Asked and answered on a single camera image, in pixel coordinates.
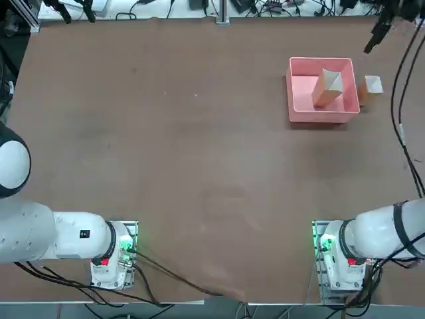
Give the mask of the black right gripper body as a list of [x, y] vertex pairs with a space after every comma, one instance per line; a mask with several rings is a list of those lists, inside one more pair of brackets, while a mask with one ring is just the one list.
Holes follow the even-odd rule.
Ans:
[[377, 4], [381, 8], [377, 27], [389, 27], [395, 18], [413, 22], [419, 16], [419, 1], [416, 0], [382, 0]]

